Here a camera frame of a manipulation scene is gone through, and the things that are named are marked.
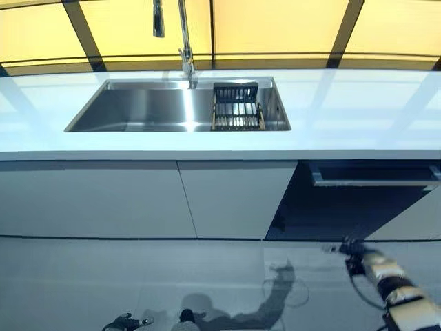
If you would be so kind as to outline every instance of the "white countertop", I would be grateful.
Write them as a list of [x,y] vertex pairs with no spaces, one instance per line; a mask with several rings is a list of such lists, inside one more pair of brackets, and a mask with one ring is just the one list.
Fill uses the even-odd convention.
[[274,77],[290,131],[64,132],[109,78],[181,72],[47,74],[0,79],[0,160],[441,159],[441,72],[217,70]]

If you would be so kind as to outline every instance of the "sink rack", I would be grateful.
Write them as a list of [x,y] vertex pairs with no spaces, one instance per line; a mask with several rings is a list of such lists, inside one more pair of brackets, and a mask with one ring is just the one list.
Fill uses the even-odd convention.
[[213,89],[212,131],[265,129],[257,83],[215,83]]

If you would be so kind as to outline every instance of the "chrome faucet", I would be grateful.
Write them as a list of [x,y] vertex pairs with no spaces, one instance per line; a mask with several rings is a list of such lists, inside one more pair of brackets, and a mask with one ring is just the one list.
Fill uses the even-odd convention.
[[[187,13],[185,11],[185,0],[178,0],[179,14],[181,16],[181,30],[184,47],[179,48],[179,54],[182,59],[182,70],[189,82],[189,88],[196,87],[196,80],[193,78],[194,64],[193,51],[190,46],[188,34]],[[153,35],[155,37],[164,37],[163,20],[161,10],[161,0],[153,0]]]
[[194,74],[193,51],[190,46],[190,38],[188,34],[187,13],[185,11],[185,0],[178,0],[179,14],[181,16],[182,39],[184,48],[179,48],[179,54],[182,59],[182,70],[189,81],[189,88],[195,88],[196,82],[192,79]]

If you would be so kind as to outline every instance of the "gray floor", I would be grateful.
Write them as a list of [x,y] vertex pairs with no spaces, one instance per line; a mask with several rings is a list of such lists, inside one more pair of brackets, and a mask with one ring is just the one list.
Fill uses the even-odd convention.
[[[376,244],[441,302],[441,243]],[[319,243],[0,239],[0,330],[93,331],[123,312],[168,331],[191,308],[202,331],[366,330],[381,312]],[[366,295],[378,300],[363,279]]]

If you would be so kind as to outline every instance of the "kitchen sink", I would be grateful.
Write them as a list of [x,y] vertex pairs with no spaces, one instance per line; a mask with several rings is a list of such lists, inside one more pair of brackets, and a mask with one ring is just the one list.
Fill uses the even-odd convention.
[[215,86],[257,86],[264,126],[254,131],[290,130],[271,77],[187,80],[109,79],[73,118],[66,132],[201,132],[214,128]]

